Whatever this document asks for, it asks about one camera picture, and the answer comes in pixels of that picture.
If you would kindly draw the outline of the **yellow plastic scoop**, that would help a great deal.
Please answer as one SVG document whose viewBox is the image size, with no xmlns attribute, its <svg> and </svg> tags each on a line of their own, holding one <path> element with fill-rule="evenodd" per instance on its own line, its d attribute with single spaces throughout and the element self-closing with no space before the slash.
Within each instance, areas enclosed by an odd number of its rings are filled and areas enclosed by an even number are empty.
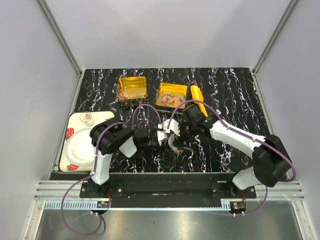
<svg viewBox="0 0 320 240">
<path fill-rule="evenodd" d="M 193 100 L 201 101 L 201 102 L 196 102 L 196 104 L 198 105 L 200 111 L 204 114 L 204 116 L 208 117 L 208 113 L 205 108 L 205 105 L 202 103 L 204 101 L 204 97 L 201 89 L 196 85 L 192 85 L 190 87 L 190 91 L 191 91 L 191 97 Z"/>
</svg>

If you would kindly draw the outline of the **white paper plate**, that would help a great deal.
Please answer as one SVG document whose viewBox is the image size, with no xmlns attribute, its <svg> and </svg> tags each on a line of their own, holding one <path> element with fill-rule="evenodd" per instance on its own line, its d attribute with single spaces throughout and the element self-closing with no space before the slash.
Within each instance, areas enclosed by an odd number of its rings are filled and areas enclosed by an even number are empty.
<svg viewBox="0 0 320 240">
<path fill-rule="evenodd" d="M 91 128 L 78 130 L 67 140 L 65 156 L 71 164 L 85 167 L 94 162 L 95 148 L 90 137 L 91 130 Z"/>
</svg>

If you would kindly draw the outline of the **clear plastic jar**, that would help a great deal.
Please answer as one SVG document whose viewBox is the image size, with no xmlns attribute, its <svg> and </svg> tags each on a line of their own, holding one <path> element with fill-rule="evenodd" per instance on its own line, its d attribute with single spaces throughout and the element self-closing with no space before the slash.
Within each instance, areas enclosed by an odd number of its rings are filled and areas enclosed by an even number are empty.
<svg viewBox="0 0 320 240">
<path fill-rule="evenodd" d="M 183 145 L 182 143 L 180 143 L 177 140 L 169 140 L 168 146 L 172 151 L 174 151 L 176 153 L 180 153 L 180 152 L 188 150 L 188 148 L 185 145 Z"/>
</svg>

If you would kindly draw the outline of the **right aluminium frame post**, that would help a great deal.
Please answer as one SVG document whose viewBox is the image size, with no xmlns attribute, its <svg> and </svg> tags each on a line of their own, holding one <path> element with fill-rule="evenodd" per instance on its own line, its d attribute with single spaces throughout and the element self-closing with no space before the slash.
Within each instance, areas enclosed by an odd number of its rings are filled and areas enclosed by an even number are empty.
<svg viewBox="0 0 320 240">
<path fill-rule="evenodd" d="M 286 23 L 288 22 L 290 16 L 294 12 L 295 8 L 297 7 L 299 0 L 290 0 L 287 7 L 285 8 L 280 20 L 278 21 L 273 33 L 271 34 L 271 37 L 269 38 L 261 56 L 259 57 L 257 63 L 255 64 L 254 68 L 252 69 L 252 72 L 256 75 L 259 70 L 261 69 L 263 63 L 265 62 L 267 56 L 269 55 L 270 51 L 272 50 L 272 47 L 276 43 L 278 37 L 280 36 L 282 30 L 284 29 Z"/>
</svg>

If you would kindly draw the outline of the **gold tin with lollipops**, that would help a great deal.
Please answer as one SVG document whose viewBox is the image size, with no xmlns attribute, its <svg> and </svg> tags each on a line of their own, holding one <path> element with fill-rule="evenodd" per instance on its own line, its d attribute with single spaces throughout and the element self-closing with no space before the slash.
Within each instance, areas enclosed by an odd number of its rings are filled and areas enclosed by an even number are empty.
<svg viewBox="0 0 320 240">
<path fill-rule="evenodd" d="M 147 78 L 145 76 L 119 78 L 117 99 L 120 106 L 136 106 L 147 104 Z"/>
</svg>

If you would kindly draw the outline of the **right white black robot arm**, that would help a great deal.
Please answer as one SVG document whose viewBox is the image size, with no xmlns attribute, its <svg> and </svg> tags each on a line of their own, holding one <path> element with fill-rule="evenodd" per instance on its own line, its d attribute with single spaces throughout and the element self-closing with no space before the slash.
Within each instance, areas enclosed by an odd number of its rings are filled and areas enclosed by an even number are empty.
<svg viewBox="0 0 320 240">
<path fill-rule="evenodd" d="M 272 188 L 292 168 L 292 161 L 278 136 L 256 135 L 217 117 L 207 117 L 196 104 L 182 111 L 179 129 L 179 138 L 183 141 L 203 135 L 226 143 L 252 159 L 253 166 L 238 171 L 227 185 L 228 195 L 232 198 L 239 198 L 251 186 Z"/>
</svg>

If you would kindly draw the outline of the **strawberry pattern tray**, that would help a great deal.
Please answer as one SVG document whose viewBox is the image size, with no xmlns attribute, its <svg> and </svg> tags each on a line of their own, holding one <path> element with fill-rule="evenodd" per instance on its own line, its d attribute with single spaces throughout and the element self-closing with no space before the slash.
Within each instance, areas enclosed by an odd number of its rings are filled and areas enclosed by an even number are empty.
<svg viewBox="0 0 320 240">
<path fill-rule="evenodd" d="M 67 140 L 79 130 L 86 129 L 86 128 L 92 129 L 94 126 L 115 117 L 114 113 L 111 111 L 89 112 L 92 114 L 94 124 L 92 126 L 86 126 L 84 123 L 80 121 L 81 113 L 84 113 L 84 112 L 73 113 L 68 119 L 67 128 L 65 131 L 64 143 L 63 143 L 62 152 L 59 160 L 59 170 L 63 173 L 87 172 L 87 171 L 90 172 L 93 168 L 93 163 L 94 163 L 93 161 L 91 165 L 87 165 L 87 166 L 78 166 L 70 163 L 67 160 L 65 155 Z"/>
</svg>

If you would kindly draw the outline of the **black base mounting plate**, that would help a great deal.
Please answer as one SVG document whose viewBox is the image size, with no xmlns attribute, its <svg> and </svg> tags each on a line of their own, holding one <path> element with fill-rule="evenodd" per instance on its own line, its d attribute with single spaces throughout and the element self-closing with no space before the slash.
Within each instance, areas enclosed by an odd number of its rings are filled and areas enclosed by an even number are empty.
<svg viewBox="0 0 320 240">
<path fill-rule="evenodd" d="M 239 198 L 245 195 L 250 186 L 244 190 L 236 188 L 232 183 L 234 173 L 111 173 L 109 180 L 102 186 L 92 186 L 89 180 L 78 184 L 85 188 L 80 197 L 105 197 L 113 193 L 112 187 L 126 185 L 133 193 L 208 193 L 209 185 L 218 189 L 220 196 Z"/>
</svg>

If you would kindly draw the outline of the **white jar lid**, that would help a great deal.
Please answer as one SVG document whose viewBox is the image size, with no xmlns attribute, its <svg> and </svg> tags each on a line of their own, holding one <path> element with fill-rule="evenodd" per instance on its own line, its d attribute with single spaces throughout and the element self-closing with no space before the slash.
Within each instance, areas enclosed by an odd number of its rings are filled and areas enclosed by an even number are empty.
<svg viewBox="0 0 320 240">
<path fill-rule="evenodd" d="M 174 141 L 175 141 L 175 135 L 172 134 L 172 135 L 170 135 L 169 138 L 168 138 L 168 146 L 169 146 L 173 151 L 181 151 L 182 148 L 175 146 L 175 145 L 174 145 Z"/>
</svg>

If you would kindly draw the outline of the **left aluminium frame post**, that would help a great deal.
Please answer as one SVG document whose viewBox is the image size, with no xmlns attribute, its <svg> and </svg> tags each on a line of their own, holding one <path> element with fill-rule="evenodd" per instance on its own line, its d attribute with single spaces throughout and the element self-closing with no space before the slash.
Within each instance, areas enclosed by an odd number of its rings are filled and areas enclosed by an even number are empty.
<svg viewBox="0 0 320 240">
<path fill-rule="evenodd" d="M 45 16 L 51 30 L 53 31 L 53 34 L 55 35 L 57 41 L 59 42 L 60 46 L 62 47 L 62 50 L 67 57 L 69 63 L 71 64 L 73 70 L 76 72 L 78 76 L 81 75 L 82 69 L 80 68 L 79 64 L 77 63 L 74 55 L 71 52 L 71 49 L 69 48 L 67 41 L 65 40 L 47 2 L 45 0 L 36 0 L 37 4 L 39 5 L 43 15 Z"/>
</svg>

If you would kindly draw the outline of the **gold tin with gummies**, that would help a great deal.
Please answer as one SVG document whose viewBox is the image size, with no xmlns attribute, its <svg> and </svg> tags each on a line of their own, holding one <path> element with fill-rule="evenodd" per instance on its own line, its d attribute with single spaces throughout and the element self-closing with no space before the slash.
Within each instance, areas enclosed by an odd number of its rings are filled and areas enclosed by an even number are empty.
<svg viewBox="0 0 320 240">
<path fill-rule="evenodd" d="M 155 106 L 164 110 L 174 110 L 187 100 L 188 87 L 174 83 L 160 83 Z"/>
</svg>

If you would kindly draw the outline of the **aluminium rail base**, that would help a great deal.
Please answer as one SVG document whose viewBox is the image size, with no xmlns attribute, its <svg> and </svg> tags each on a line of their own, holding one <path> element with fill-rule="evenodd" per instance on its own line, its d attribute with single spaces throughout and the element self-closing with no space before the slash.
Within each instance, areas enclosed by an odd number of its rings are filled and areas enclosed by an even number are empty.
<svg viewBox="0 0 320 240">
<path fill-rule="evenodd" d="M 279 183 L 273 188 L 251 187 L 245 195 L 231 198 L 220 196 L 218 188 L 209 185 L 209 192 L 200 193 L 134 193 L 125 184 L 113 186 L 112 193 L 103 197 L 81 197 L 85 187 L 73 181 L 40 181 L 34 199 L 44 201 L 51 210 L 121 210 L 121 211 L 230 211 L 233 203 L 256 203 L 263 201 L 304 201 L 301 186 L 297 181 Z"/>
</svg>

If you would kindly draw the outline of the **aluminium frame post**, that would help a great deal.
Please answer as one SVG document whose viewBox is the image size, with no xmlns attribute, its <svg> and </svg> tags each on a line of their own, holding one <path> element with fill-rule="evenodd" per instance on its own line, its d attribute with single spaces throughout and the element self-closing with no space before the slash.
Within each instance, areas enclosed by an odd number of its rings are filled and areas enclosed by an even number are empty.
<svg viewBox="0 0 320 240">
<path fill-rule="evenodd" d="M 295 8 L 297 7 L 299 0 L 290 0 L 287 7 L 285 8 L 280 20 L 278 21 L 273 33 L 271 34 L 271 37 L 269 38 L 261 56 L 259 57 L 257 63 L 255 64 L 254 68 L 252 69 L 252 72 L 256 75 L 259 70 L 261 69 L 263 63 L 265 62 L 267 56 L 269 55 L 270 51 L 272 50 L 272 47 L 276 43 L 278 37 L 280 36 L 282 30 L 284 29 L 286 23 L 288 22 L 290 16 L 294 12 Z"/>
<path fill-rule="evenodd" d="M 76 72 L 78 76 L 81 75 L 82 69 L 80 68 L 79 64 L 77 63 L 74 55 L 71 52 L 71 49 L 69 48 L 67 41 L 65 40 L 47 2 L 45 0 L 36 0 L 37 4 L 39 5 L 43 15 L 45 16 L 51 30 L 53 31 L 53 34 L 55 35 L 57 41 L 59 42 L 60 46 L 62 47 L 62 50 L 67 57 L 69 63 L 71 64 L 73 70 Z"/>
</svg>

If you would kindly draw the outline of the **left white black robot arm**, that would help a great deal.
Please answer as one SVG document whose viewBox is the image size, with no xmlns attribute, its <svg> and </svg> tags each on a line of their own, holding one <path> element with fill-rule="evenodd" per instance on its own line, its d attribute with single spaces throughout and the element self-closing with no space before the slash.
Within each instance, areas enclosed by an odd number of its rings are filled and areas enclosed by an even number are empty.
<svg viewBox="0 0 320 240">
<path fill-rule="evenodd" d="M 134 131 L 125 123 L 112 119 L 94 126 L 89 136 L 95 147 L 90 192 L 97 198 L 103 198 L 108 193 L 106 182 L 110 178 L 110 165 L 116 151 L 132 158 L 139 150 L 158 149 L 161 146 L 157 135 L 150 136 L 145 130 Z"/>
</svg>

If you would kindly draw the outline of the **black marble pattern mat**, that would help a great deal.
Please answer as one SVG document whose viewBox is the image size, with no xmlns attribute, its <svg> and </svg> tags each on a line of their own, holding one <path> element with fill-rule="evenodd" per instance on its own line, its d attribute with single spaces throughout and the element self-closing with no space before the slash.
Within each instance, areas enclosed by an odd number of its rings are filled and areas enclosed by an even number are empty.
<svg viewBox="0 0 320 240">
<path fill-rule="evenodd" d="M 118 102 L 118 81 L 122 77 L 144 76 L 147 79 L 148 103 L 155 103 L 160 83 L 196 85 L 209 104 L 228 123 L 248 132 L 268 136 L 267 125 L 257 88 L 250 69 L 236 67 L 212 68 L 122 68 L 87 69 L 74 110 L 76 112 L 111 111 L 135 130 L 155 134 L 160 116 L 149 107 L 134 111 Z M 168 146 L 143 150 L 130 160 L 117 152 L 112 158 L 113 173 L 192 173 L 237 172 L 251 167 L 252 160 L 241 151 L 220 141 L 196 136 L 188 149 L 174 152 Z"/>
</svg>

